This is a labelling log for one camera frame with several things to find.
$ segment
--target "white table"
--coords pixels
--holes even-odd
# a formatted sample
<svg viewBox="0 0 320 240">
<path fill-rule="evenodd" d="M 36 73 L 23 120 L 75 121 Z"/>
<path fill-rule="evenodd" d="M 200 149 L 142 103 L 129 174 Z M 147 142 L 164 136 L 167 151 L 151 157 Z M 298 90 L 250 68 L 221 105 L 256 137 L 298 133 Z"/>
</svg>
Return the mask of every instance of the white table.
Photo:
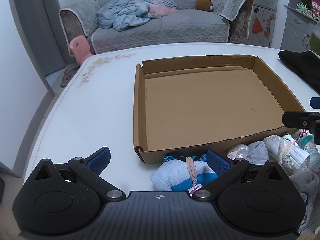
<svg viewBox="0 0 320 240">
<path fill-rule="evenodd" d="M 287 69 L 279 50 L 225 43 L 179 43 L 125 49 L 87 59 L 60 95 L 50 112 L 32 152 L 26 178 L 43 158 L 66 163 L 87 157 L 102 146 L 111 151 L 111 162 L 101 177 L 122 189 L 153 191 L 149 175 L 160 164 L 143 164 L 133 150 L 133 88 L 137 63 L 143 60 L 192 55 L 244 54 L 262 58 L 287 84 L 306 111 L 314 111 L 311 97 L 319 96 Z M 122 56 L 134 54 L 130 58 Z M 99 58 L 108 63 L 91 69 Z M 312 231 L 320 225 L 320 203 L 314 208 Z"/>
</svg>

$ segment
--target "rug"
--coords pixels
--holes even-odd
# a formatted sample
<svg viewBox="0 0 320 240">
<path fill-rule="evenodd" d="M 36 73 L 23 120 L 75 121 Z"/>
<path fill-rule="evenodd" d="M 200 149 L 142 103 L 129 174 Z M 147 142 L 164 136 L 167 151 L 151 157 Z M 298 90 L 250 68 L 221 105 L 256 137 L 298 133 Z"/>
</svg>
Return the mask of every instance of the rug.
<svg viewBox="0 0 320 240">
<path fill-rule="evenodd" d="M 79 68 L 80 66 L 78 64 L 68 67 L 64 72 L 64 76 L 62 77 L 62 82 L 60 84 L 60 87 L 65 88 L 68 85 L 69 81 L 77 73 Z"/>
</svg>

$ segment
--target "pink stool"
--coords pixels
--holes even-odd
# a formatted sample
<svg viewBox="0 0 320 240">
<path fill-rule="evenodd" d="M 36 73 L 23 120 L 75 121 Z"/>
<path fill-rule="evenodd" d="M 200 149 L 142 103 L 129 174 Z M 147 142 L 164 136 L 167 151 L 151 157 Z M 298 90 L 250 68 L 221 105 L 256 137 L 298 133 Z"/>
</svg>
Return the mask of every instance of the pink stool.
<svg viewBox="0 0 320 240">
<path fill-rule="evenodd" d="M 75 37 L 70 42 L 70 49 L 79 65 L 89 57 L 93 56 L 90 52 L 90 45 L 83 35 Z"/>
</svg>

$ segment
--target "pink blanket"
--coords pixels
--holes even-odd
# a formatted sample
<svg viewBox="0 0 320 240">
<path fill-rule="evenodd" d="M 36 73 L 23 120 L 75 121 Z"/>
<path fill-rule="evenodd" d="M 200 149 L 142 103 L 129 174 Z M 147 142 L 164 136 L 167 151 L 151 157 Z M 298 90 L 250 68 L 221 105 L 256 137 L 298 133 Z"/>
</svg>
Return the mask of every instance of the pink blanket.
<svg viewBox="0 0 320 240">
<path fill-rule="evenodd" d="M 161 0 L 153 0 L 156 5 L 150 5 L 149 13 L 156 14 L 158 16 L 166 16 L 171 13 L 177 12 L 177 8 L 167 7 Z"/>
</svg>

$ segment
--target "metal screw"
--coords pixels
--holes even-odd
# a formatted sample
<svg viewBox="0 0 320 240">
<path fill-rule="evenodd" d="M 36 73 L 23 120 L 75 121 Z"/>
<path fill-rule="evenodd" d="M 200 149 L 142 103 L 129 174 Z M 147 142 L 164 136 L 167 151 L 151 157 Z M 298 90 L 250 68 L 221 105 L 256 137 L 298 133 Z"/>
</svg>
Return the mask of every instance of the metal screw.
<svg viewBox="0 0 320 240">
<path fill-rule="evenodd" d="M 207 190 L 201 189 L 195 192 L 195 195 L 199 198 L 209 198 L 211 193 Z"/>
<path fill-rule="evenodd" d="M 110 190 L 108 191 L 107 196 L 111 198 L 119 198 L 122 196 L 122 192 L 120 190 Z"/>
</svg>

